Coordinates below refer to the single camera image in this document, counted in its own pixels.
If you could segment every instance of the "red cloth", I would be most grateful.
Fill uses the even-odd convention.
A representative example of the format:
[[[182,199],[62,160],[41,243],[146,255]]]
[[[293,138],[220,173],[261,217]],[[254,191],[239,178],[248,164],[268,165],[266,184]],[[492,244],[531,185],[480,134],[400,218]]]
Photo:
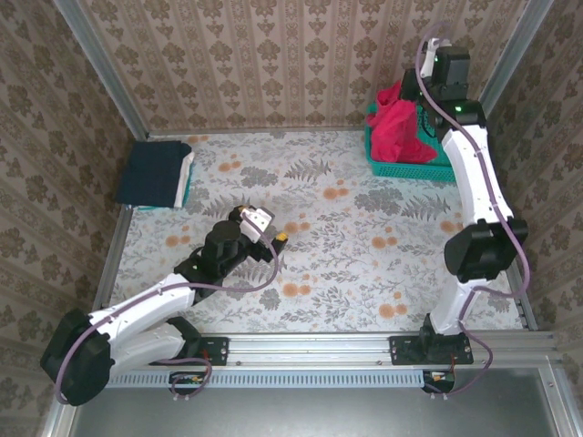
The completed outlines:
[[[437,152],[417,139],[417,106],[400,100],[401,82],[379,91],[376,114],[366,122],[371,134],[371,158],[379,162],[424,164],[437,158]]]

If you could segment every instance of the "floral wallpaper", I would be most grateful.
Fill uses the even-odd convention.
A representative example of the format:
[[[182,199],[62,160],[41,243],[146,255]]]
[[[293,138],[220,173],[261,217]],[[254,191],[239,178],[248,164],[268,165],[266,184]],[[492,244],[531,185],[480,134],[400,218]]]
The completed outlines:
[[[60,317],[89,309],[129,133],[50,1],[0,2],[0,435],[35,435]]]
[[[555,0],[490,117],[496,166],[528,221],[530,299],[583,409],[583,3]]]
[[[280,275],[266,290],[216,292],[186,311],[200,331],[418,330],[441,294],[455,287],[443,249],[463,227],[457,187],[373,176],[363,132],[180,139],[196,156],[189,201],[180,210],[134,212],[112,303],[169,275],[243,204],[275,214],[268,234],[289,234]],[[250,288],[271,272],[272,265],[247,259],[225,285]],[[509,291],[505,275],[494,286]],[[487,295],[467,325],[522,328],[514,302]]]
[[[150,132],[358,126],[452,23],[478,97],[527,0],[80,0]]]

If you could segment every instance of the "floor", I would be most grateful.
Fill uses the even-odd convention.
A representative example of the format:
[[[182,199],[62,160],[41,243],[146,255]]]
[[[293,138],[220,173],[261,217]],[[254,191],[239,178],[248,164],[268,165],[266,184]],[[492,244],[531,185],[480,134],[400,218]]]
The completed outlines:
[[[112,303],[168,275],[240,204],[265,206],[290,235],[281,274],[266,290],[217,292],[193,307],[186,317],[203,332],[417,330],[455,286],[443,261],[462,226],[455,184],[374,177],[361,132],[181,139],[196,154],[189,201],[134,212]],[[270,273],[248,259],[225,285],[250,287]],[[506,275],[493,286],[509,291]],[[512,300],[486,295],[467,326],[522,328]]]

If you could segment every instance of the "black bracket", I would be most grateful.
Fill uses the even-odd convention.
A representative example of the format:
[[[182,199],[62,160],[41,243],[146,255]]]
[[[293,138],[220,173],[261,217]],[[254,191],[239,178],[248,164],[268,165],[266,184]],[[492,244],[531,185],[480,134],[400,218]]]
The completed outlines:
[[[436,334],[425,316],[419,335],[389,337],[391,363],[393,366],[415,364],[456,364],[474,363],[470,340],[464,333],[457,335]]]

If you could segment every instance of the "teal basket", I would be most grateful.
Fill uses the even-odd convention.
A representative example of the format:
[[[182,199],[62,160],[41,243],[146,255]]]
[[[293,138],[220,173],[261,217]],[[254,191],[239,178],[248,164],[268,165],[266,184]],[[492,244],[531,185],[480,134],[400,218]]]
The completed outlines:
[[[376,112],[376,103],[368,106],[367,114]],[[441,143],[436,138],[429,137],[421,128],[424,122],[424,110],[417,106],[417,137],[426,145],[431,146],[437,152],[437,158],[426,164],[402,164],[398,162],[378,162],[371,158],[371,133],[372,129],[366,125],[364,129],[364,145],[366,147],[366,158],[373,167],[375,176],[385,176],[388,178],[409,178],[409,179],[430,179],[455,182],[452,165],[441,147]],[[427,130],[432,133],[433,128],[426,123]]]

